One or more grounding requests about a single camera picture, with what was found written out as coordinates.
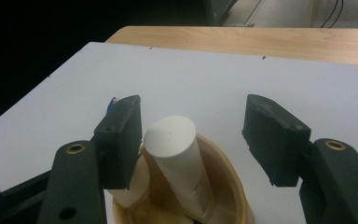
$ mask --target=white board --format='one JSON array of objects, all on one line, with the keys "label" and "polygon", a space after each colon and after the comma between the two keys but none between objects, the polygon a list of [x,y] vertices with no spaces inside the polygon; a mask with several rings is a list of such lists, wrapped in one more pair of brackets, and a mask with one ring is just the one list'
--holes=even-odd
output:
[{"label": "white board", "polygon": [[257,223],[305,223],[299,188],[272,187],[241,136],[249,93],[304,121],[311,141],[358,151],[358,65],[89,43],[0,118],[0,190],[49,170],[62,145],[89,140],[113,96],[139,94],[144,133],[184,115],[225,151]]}]

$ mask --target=white cylindrical object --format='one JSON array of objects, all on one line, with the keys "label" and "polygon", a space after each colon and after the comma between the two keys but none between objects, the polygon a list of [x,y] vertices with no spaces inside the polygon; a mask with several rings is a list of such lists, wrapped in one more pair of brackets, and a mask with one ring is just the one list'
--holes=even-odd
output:
[{"label": "white cylindrical object", "polygon": [[109,189],[115,201],[123,208],[130,208],[147,198],[149,193],[150,173],[146,160],[141,156],[133,170],[130,189]]},{"label": "white cylindrical object", "polygon": [[205,223],[214,200],[196,134],[190,119],[169,116],[146,131],[145,149],[155,158],[186,213]]}]

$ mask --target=gray floor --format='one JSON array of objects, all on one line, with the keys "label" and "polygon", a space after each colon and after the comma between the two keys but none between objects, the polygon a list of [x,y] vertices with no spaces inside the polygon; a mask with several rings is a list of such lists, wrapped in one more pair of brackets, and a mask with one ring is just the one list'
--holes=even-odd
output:
[{"label": "gray floor", "polygon": [[[329,27],[340,10],[341,0],[325,27]],[[224,26],[307,27],[309,0],[238,0],[230,10]],[[311,27],[320,27],[329,17],[336,0],[321,0]],[[358,0],[345,0],[334,28],[358,28]]]}]

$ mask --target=wire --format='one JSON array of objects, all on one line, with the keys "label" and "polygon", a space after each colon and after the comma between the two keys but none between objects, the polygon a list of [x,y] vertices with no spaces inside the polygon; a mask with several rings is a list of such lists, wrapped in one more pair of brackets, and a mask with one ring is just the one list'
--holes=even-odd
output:
[{"label": "wire", "polygon": [[319,28],[324,28],[324,26],[327,24],[327,22],[330,20],[330,18],[333,16],[334,12],[336,11],[337,4],[338,4],[338,0],[336,1],[336,4],[334,5],[334,8],[330,13],[330,16],[327,18],[327,20],[324,22],[324,24],[321,25],[321,27],[319,27]]},{"label": "wire", "polygon": [[333,27],[334,24],[336,24],[336,21],[338,20],[339,16],[341,15],[342,8],[344,8],[344,0],[341,0],[341,9],[339,10],[336,20],[333,22],[333,24],[331,24],[330,28]]}]

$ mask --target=dark area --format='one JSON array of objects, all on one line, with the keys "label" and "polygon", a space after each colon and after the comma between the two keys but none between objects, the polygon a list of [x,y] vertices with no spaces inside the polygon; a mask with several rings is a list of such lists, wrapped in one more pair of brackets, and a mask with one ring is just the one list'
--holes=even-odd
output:
[{"label": "dark area", "polygon": [[0,1],[0,116],[90,41],[127,25],[216,25],[206,0]]}]

